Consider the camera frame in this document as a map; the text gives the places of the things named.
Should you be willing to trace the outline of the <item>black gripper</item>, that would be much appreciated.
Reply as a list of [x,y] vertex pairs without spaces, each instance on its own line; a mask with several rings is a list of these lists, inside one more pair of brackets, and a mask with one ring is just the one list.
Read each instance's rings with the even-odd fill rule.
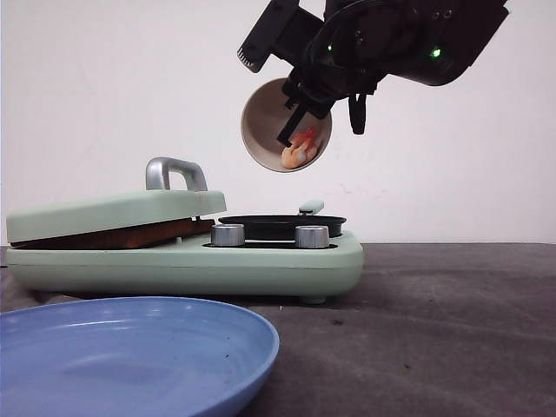
[[307,112],[323,118],[348,99],[350,114],[363,117],[365,101],[387,73],[399,70],[423,38],[421,1],[328,1],[323,26],[282,86],[290,114],[277,141],[290,137]]

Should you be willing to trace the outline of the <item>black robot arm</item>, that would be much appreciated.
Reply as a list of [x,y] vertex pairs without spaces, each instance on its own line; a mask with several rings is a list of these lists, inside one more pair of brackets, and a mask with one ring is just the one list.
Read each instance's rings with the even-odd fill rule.
[[428,86],[461,76],[508,15],[502,1],[328,1],[282,91],[294,111],[277,136],[290,148],[301,119],[324,118],[347,100],[363,134],[366,99],[392,75]]

